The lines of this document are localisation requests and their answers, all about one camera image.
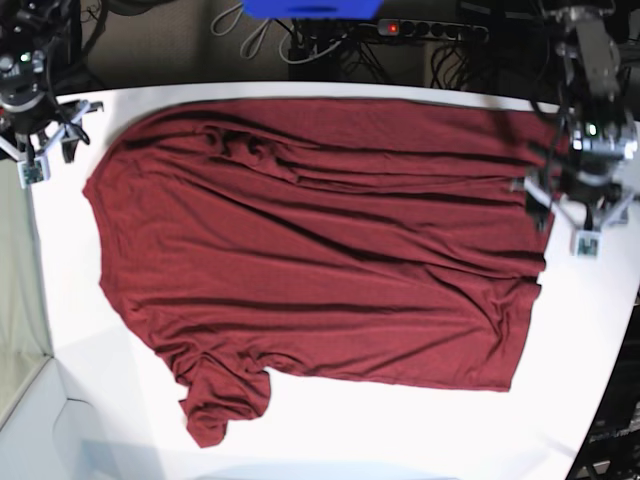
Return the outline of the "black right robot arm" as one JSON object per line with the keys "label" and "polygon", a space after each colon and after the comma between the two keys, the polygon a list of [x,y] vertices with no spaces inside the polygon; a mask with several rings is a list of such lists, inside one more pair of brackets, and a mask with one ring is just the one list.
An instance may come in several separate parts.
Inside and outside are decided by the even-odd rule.
{"label": "black right robot arm", "polygon": [[60,142],[65,161],[90,143],[79,102],[62,104],[59,89],[86,67],[104,32],[110,3],[100,1],[94,30],[82,34],[80,1],[1,3],[1,159],[35,163]]}

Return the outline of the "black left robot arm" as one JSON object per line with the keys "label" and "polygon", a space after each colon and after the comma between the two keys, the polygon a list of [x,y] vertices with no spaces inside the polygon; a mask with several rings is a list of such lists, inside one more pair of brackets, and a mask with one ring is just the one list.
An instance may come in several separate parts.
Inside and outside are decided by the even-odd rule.
{"label": "black left robot arm", "polygon": [[636,126],[623,99],[621,56],[606,30],[613,1],[541,1],[539,12],[554,26],[552,47],[563,77],[559,107],[549,116],[554,135],[548,146],[530,149],[543,164],[516,180],[526,211],[538,230],[549,217],[572,230],[573,252],[594,257],[603,231],[627,222],[637,193],[617,182],[639,148]]}

